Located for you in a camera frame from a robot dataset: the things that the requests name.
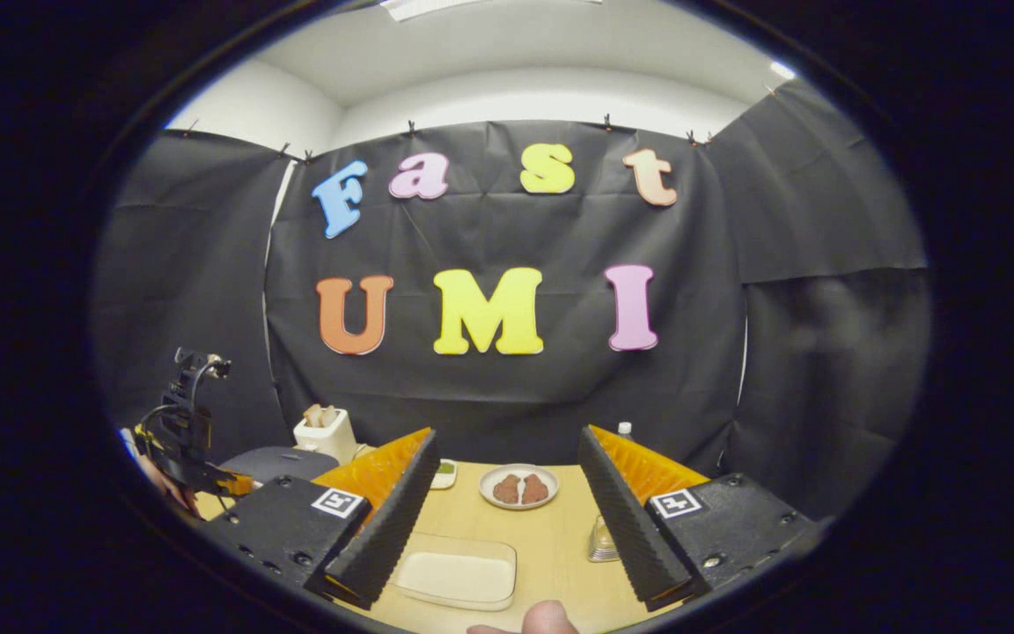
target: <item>foam letter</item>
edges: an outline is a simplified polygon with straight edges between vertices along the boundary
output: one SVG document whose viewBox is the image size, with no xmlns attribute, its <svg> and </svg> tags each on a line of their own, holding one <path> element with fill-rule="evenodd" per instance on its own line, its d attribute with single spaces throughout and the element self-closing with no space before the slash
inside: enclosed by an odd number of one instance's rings
<svg viewBox="0 0 1014 634">
<path fill-rule="evenodd" d="M 393 277 L 363 277 L 358 284 L 366 292 L 366 328 L 352 336 L 346 330 L 344 306 L 350 280 L 328 277 L 315 284 L 318 293 L 318 336 L 327 348 L 339 354 L 369 354 L 382 345 L 385 336 L 385 292 L 393 288 Z"/>
<path fill-rule="evenodd" d="M 639 264 L 604 270 L 617 293 L 617 333 L 608 338 L 608 348 L 618 352 L 656 348 L 659 337 L 648 326 L 648 280 L 652 276 L 652 269 Z"/>
<path fill-rule="evenodd" d="M 442 196 L 448 189 L 444 182 L 448 171 L 448 157 L 437 153 L 424 153 L 407 157 L 397 165 L 402 171 L 390 181 L 390 194 L 397 198 L 422 197 L 430 201 Z"/>
<path fill-rule="evenodd" d="M 496 350 L 500 353 L 542 352 L 542 340 L 538 338 L 534 321 L 534 294 L 540 282 L 542 273 L 536 269 L 508 269 L 488 300 L 467 270 L 437 273 L 433 283 L 440 289 L 442 314 L 440 338 L 433 344 L 433 350 L 437 354 L 467 352 L 467 342 L 463 341 L 461 333 L 463 323 L 476 349 L 487 352 L 502 323 L 504 334 L 496 341 Z"/>
<path fill-rule="evenodd" d="M 571 149 L 562 144 L 534 143 L 523 150 L 523 167 L 519 181 L 531 194 L 563 194 L 574 186 L 574 160 Z"/>
<path fill-rule="evenodd" d="M 632 167 L 632 175 L 637 179 L 637 191 L 649 204 L 667 206 L 679 198 L 675 190 L 664 188 L 664 179 L 660 172 L 671 172 L 671 163 L 658 160 L 656 152 L 644 148 L 624 157 L 624 164 Z"/>
<path fill-rule="evenodd" d="M 363 200 L 363 186 L 358 178 L 366 175 L 366 163 L 361 160 L 346 165 L 335 173 L 335 177 L 322 181 L 310 195 L 318 198 L 318 204 L 323 206 L 323 216 L 327 216 L 327 237 L 338 236 L 352 224 L 358 222 L 358 210 L 351 209 L 347 202 L 360 204 Z"/>
</svg>

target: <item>black curtain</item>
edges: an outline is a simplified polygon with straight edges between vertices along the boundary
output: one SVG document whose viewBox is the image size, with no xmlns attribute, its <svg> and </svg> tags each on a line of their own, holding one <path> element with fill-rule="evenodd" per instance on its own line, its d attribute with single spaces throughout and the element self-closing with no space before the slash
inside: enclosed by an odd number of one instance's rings
<svg viewBox="0 0 1014 634">
<path fill-rule="evenodd" d="M 921 233 L 874 145 L 808 84 L 708 147 L 748 318 L 722 470 L 813 517 L 839 513 L 906 429 L 930 352 Z"/>
<path fill-rule="evenodd" d="M 291 445 L 265 345 L 264 265 L 289 159 L 214 134 L 164 132 L 118 194 L 97 245 L 90 328 L 112 421 L 133 425 L 176 377 L 177 346 L 233 362 L 206 378 L 210 461 Z"/>
<path fill-rule="evenodd" d="M 520 155 L 532 143 L 572 151 L 574 188 L 523 191 Z M 671 163 L 664 184 L 678 200 L 652 206 L 623 157 L 652 148 Z M 420 152 L 450 159 L 436 200 L 393 198 L 397 164 Z M 310 196 L 351 161 L 362 216 L 327 239 Z M 707 471 L 724 446 L 737 401 L 743 289 L 727 204 L 704 152 L 675 137 L 563 122 L 464 124 L 350 145 L 298 165 L 273 227 L 267 316 L 285 422 L 310 403 L 350 411 L 359 440 L 379 443 L 420 426 L 439 430 L 440 452 L 462 461 L 576 462 L 577 434 L 594 423 L 635 423 L 635 436 Z M 615 304 L 603 271 L 651 266 L 651 328 L 659 345 L 614 352 Z M 434 352 L 440 270 L 470 270 L 490 297 L 504 270 L 538 269 L 537 334 L 544 350 L 508 357 L 494 346 L 459 357 Z M 390 276 L 385 337 L 362 357 L 341 356 L 318 336 L 315 284 L 349 278 L 347 331 L 365 323 L 362 277 Z"/>
</svg>

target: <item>orange letter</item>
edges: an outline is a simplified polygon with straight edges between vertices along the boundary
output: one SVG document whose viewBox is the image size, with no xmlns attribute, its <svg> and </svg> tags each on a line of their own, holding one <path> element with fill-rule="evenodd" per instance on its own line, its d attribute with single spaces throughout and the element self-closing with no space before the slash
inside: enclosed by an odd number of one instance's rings
<svg viewBox="0 0 1014 634">
<path fill-rule="evenodd" d="M 318 293 L 318 336 L 327 348 L 339 354 L 369 354 L 382 345 L 385 334 L 385 292 L 393 288 L 393 277 L 363 277 L 359 282 L 366 291 L 366 328 L 362 334 L 352 336 L 343 321 L 347 291 L 350 280 L 342 277 L 328 277 L 315 284 Z"/>
<path fill-rule="evenodd" d="M 664 188 L 664 179 L 659 173 L 661 171 L 671 173 L 671 163 L 658 160 L 655 151 L 644 148 L 632 152 L 631 155 L 624 157 L 624 164 L 632 167 L 632 175 L 637 179 L 637 191 L 649 204 L 667 206 L 679 198 L 675 190 Z"/>
</svg>

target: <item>white wall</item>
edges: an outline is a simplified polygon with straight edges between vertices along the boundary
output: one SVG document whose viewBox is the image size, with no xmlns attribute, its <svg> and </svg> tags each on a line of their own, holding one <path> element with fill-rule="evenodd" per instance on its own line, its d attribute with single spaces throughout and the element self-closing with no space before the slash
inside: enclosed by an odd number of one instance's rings
<svg viewBox="0 0 1014 634">
<path fill-rule="evenodd" d="M 480 121 L 564 120 L 614 125 L 697 140 L 717 133 L 749 105 L 675 81 L 581 68 L 535 68 L 474 73 L 422 83 L 351 105 L 331 148 L 410 129 Z"/>
<path fill-rule="evenodd" d="M 343 109 L 322 90 L 273 65 L 249 60 L 195 96 L 166 128 L 213 132 L 304 156 L 331 149 Z"/>
</svg>

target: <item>hand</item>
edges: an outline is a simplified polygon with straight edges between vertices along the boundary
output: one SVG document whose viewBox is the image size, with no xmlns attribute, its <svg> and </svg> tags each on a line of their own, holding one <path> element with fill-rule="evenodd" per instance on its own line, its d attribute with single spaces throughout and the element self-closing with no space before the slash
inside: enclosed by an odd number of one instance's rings
<svg viewBox="0 0 1014 634">
<path fill-rule="evenodd" d="M 468 627 L 467 634 L 511 634 L 490 625 Z M 574 624 L 566 617 L 566 609 L 561 602 L 538 602 L 526 611 L 523 617 L 523 631 L 519 634 L 578 634 Z"/>
<path fill-rule="evenodd" d="M 201 520 L 202 515 L 198 514 L 198 506 L 195 504 L 193 491 L 166 477 L 147 456 L 136 456 L 136 462 L 140 464 L 140 470 L 148 477 L 151 484 L 156 486 L 158 493 L 170 495 L 183 508 L 189 510 L 194 517 L 198 517 Z"/>
</svg>

